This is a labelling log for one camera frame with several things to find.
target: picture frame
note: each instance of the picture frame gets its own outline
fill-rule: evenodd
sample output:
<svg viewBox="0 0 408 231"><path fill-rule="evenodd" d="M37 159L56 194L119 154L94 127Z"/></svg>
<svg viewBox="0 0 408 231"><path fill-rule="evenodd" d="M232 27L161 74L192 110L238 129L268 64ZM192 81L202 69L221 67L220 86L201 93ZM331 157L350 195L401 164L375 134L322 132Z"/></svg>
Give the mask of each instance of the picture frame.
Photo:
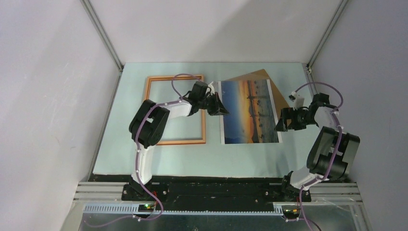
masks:
<svg viewBox="0 0 408 231"><path fill-rule="evenodd" d="M204 75L195 75L200 80L204 80ZM156 103L164 103L171 100L177 100L178 95L173 91L171 88L171 80L174 76L149 76L146 79L146 86L143 96L143 101L146 99L151 99ZM184 82L184 84L180 84L181 80L189 80L188 82ZM193 85L190 82L196 80L191 76L179 76L175 79L174 85L180 91L181 94L187 93L184 91L191 90ZM158 142L157 145L185 145L185 144L205 144L206 143L206 131L205 131L205 110L200 110L200 112L189 116L184 117L182 120L178 120L177 118L169 120L167 122L166 127L168 129L172 129L172 132L169 132L165 129L162 140ZM168 136L170 133L178 132L180 137L169 138L165 137Z"/></svg>

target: sunset photo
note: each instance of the sunset photo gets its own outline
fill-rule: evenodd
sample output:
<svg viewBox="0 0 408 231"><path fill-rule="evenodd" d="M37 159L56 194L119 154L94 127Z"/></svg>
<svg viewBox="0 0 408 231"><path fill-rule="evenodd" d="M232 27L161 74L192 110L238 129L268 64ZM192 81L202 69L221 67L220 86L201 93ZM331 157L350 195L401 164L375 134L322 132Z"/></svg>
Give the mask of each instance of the sunset photo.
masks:
<svg viewBox="0 0 408 231"><path fill-rule="evenodd" d="M218 86L230 112L221 118L224 144L281 142L269 80L222 81Z"/></svg>

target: white wall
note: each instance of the white wall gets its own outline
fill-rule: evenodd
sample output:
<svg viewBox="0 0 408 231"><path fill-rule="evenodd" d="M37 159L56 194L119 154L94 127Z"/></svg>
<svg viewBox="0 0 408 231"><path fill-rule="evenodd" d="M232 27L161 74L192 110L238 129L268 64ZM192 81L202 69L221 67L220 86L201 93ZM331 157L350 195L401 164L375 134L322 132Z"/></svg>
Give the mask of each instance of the white wall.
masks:
<svg viewBox="0 0 408 231"><path fill-rule="evenodd" d="M118 72L79 0L0 2L0 230L59 230Z"/></svg>
<svg viewBox="0 0 408 231"><path fill-rule="evenodd" d="M93 0L122 62L308 62L340 0Z"/></svg>
<svg viewBox="0 0 408 231"><path fill-rule="evenodd" d="M407 9L406 0L350 1L312 70L343 93L340 119L361 138L350 177L378 231L408 227Z"/></svg>

